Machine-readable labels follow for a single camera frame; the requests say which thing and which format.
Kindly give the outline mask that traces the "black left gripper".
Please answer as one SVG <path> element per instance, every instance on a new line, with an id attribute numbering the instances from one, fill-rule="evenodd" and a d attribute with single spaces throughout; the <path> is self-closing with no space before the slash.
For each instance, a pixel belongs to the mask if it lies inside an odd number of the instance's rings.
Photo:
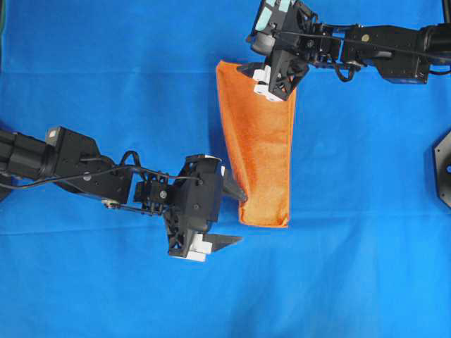
<path id="1" fill-rule="evenodd" d="M 178 178 L 171 185 L 168 210 L 163 214 L 168 237 L 168 254 L 204 262 L 211 252 L 236 244 L 242 237 L 208 234 L 218 220 L 223 193 L 239 202 L 247 195 L 229 170 L 222 173 L 222 160 L 204 154 L 188 156 Z"/>

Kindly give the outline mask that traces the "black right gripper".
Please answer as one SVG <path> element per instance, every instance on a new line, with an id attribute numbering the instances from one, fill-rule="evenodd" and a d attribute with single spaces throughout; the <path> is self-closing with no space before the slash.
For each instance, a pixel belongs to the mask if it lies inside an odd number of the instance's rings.
<path id="1" fill-rule="evenodd" d="M 280 46 L 267 44 L 268 35 L 253 29 L 246 42 L 252 44 L 252 50 L 265 55 L 264 63 L 246 63 L 239 65 L 237 71 L 257 83 L 254 93 L 264 96 L 268 101 L 287 101 L 300 81 L 309 72 L 308 63 L 300 52 L 300 42 L 283 43 Z"/>

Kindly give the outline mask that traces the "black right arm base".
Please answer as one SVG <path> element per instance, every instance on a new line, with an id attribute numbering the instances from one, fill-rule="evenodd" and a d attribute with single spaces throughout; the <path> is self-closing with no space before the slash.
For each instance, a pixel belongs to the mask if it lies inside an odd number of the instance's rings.
<path id="1" fill-rule="evenodd" d="M 437 196 L 450 208 L 450 129 L 433 144 L 433 161 Z"/>

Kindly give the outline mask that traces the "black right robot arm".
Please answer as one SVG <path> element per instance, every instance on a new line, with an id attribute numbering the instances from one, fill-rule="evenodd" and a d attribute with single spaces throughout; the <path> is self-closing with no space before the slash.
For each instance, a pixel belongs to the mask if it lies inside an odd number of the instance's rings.
<path id="1" fill-rule="evenodd" d="M 287 100 L 312 66 L 334 70 L 342 82 L 371 66 L 391 83 L 424 85 L 432 66 L 450 64 L 448 23 L 420 30 L 302 24 L 255 32 L 249 40 L 252 50 L 266 58 L 237 71 L 256 81 L 254 91 L 269 101 Z"/>

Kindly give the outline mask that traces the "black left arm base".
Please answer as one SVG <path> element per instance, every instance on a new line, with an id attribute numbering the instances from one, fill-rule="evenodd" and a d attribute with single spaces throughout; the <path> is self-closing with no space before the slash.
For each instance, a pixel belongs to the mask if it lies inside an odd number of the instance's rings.
<path id="1" fill-rule="evenodd" d="M 12 190 L 8 188 L 10 186 L 13 186 L 13 178 L 11 176 L 1 175 L 0 202 L 12 192 Z"/>

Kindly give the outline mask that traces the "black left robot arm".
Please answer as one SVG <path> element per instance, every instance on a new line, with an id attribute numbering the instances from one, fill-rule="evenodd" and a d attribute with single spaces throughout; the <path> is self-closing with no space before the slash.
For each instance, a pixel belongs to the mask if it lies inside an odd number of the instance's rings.
<path id="1" fill-rule="evenodd" d="M 29 187 L 53 183 L 72 194 L 99 199 L 113 210 L 163 217 L 172 257 L 203 262 L 206 256 L 241 241 L 212 234 L 223 196 L 247 200 L 222 160 L 205 154 L 188 156 L 176 176 L 142 167 L 135 151 L 120 163 L 100 153 L 95 140 L 64 127 L 40 141 L 1 131 L 1 198 L 29 179 Z"/>

